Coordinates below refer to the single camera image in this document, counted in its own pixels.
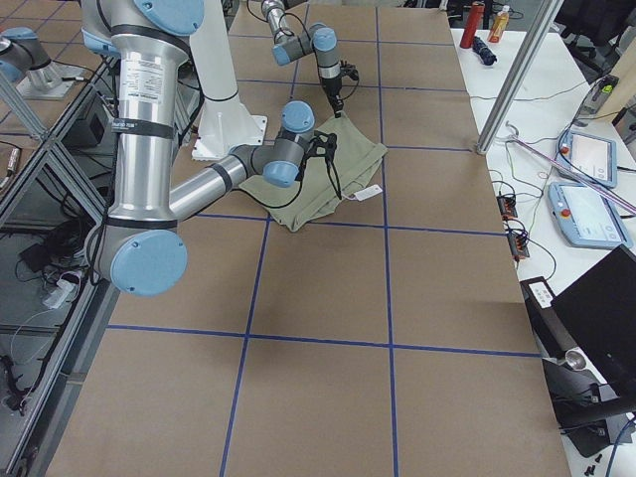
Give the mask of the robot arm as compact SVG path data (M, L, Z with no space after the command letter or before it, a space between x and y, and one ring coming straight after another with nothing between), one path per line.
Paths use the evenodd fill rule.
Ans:
M287 19L294 17L291 9L300 4L302 1L260 2L261 13L272 34L273 57L279 66L287 66L313 55L321 87L334 116L340 117L344 109L342 78L347 71L340 55L337 35L332 28L320 22L309 28L301 24L302 32L294 33Z
M254 175L287 187L308 157L314 113L303 101L282 111L272 145L248 143L257 124L239 101L223 9L217 1L84 1L85 45L120 59L114 197L88 235L92 268L121 291L155 296L183 276L188 251L178 224ZM224 156L173 185L178 149L178 70L192 61L206 103L220 107Z

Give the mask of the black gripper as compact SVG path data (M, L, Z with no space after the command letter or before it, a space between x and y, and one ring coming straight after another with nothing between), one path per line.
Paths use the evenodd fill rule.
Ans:
M342 79L340 77L320 78L321 87L329 101L335 118L340 118L344 109L341 96Z

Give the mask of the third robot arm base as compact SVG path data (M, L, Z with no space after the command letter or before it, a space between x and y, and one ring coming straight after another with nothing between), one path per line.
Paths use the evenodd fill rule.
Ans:
M27 99L62 99L72 84L28 27L1 32L1 73Z

